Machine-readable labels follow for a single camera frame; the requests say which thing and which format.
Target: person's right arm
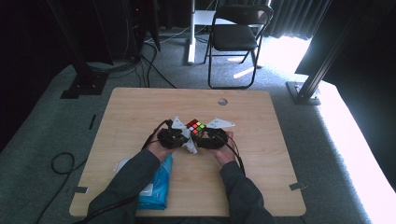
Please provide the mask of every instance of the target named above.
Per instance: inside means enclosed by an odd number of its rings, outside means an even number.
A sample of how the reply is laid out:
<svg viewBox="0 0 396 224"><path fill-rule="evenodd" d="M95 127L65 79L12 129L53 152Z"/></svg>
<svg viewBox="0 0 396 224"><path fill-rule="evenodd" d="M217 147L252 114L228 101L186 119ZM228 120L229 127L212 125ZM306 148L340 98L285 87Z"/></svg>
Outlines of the person's right arm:
<svg viewBox="0 0 396 224"><path fill-rule="evenodd" d="M228 145L234 148L230 138ZM245 177L233 152L227 146L212 152L221 166L220 175L227 195L231 223L275 223L273 216L264 208L262 193Z"/></svg>

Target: blue package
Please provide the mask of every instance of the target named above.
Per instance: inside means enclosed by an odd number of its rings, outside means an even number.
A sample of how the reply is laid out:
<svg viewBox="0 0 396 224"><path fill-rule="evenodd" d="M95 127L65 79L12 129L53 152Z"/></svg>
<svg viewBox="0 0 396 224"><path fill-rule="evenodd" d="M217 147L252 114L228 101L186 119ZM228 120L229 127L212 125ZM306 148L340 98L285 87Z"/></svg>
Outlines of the blue package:
<svg viewBox="0 0 396 224"><path fill-rule="evenodd" d="M155 172L149 183L139 194L137 209L164 210L172 173L172 154L169 154Z"/></svg>

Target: rubik's cube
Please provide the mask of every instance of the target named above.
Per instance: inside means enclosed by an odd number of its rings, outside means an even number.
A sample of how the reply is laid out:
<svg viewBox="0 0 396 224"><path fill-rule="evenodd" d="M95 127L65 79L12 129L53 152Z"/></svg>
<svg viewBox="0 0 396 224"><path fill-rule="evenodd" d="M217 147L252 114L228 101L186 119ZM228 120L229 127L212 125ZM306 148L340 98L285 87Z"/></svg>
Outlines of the rubik's cube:
<svg viewBox="0 0 396 224"><path fill-rule="evenodd" d="M198 121L197 119L193 119L192 121L190 121L186 127L194 134L199 134L201 133L204 128L205 125L203 123L201 123L200 121Z"/></svg>

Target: hand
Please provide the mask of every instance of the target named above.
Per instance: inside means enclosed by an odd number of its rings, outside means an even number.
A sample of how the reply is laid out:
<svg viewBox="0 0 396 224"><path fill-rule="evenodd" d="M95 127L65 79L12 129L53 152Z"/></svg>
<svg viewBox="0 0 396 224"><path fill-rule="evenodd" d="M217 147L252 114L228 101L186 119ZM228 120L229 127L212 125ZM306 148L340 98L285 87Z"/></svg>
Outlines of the hand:
<svg viewBox="0 0 396 224"><path fill-rule="evenodd" d="M233 132L227 132L227 135L228 135L227 143L230 147L232 147L234 149L235 145L233 144L233 140L232 140ZM230 161L235 161L235 155L227 147L227 145L224 145L223 147L221 147L219 149L210 149L210 151L213 152L216 160L218 161L218 163L220 164L221 167Z"/></svg>
<svg viewBox="0 0 396 224"><path fill-rule="evenodd" d="M150 144L148 144L147 149L154 154L160 162L163 162L166 158L167 155L173 153L175 150L174 149L168 149L166 147L163 147L158 141L157 134L161 131L159 129L151 138Z"/></svg>

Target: gray carpet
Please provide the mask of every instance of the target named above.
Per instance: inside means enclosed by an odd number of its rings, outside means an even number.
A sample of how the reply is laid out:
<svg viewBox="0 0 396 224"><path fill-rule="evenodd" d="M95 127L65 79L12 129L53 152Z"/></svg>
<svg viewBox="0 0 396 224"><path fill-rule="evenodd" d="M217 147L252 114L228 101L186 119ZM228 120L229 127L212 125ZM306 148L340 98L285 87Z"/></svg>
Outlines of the gray carpet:
<svg viewBox="0 0 396 224"><path fill-rule="evenodd" d="M162 42L162 51L158 53L154 64L177 88L208 89L207 64L201 64L205 43L197 42L194 65L187 65L188 44L186 38ZM143 55L151 60L153 48L145 45ZM247 61L234 65L237 68L225 64L214 65L217 69L214 73L226 78L230 71L243 71L251 63ZM110 74L101 95L81 95L74 100L60 99L76 75L72 66L66 67L52 80L34 111L0 154L1 224L37 221L66 179L66 175L57 175L52 171L52 159L59 153L69 152L75 157L75 167L82 163L90 153L112 90L116 87L147 86L147 81L143 81L142 77L148 70L149 65L142 60L130 71ZM276 222L370 223L325 131L318 110L315 106L295 105L290 97L285 82L298 78L293 73L285 73L264 63L258 70L254 85L248 89L270 92L297 179L308 186L302 190L306 205L303 218L276 217ZM216 80L224 83L224 79L220 80L219 77ZM150 70L149 85L151 88L172 88L153 68ZM96 119L91 126L93 115ZM54 164L60 172L67 172L71 162L70 157L62 156ZM71 189L78 185L82 171L83 168L79 168L70 175L40 223L72 223L80 220L71 217L68 208L72 201Z"/></svg>

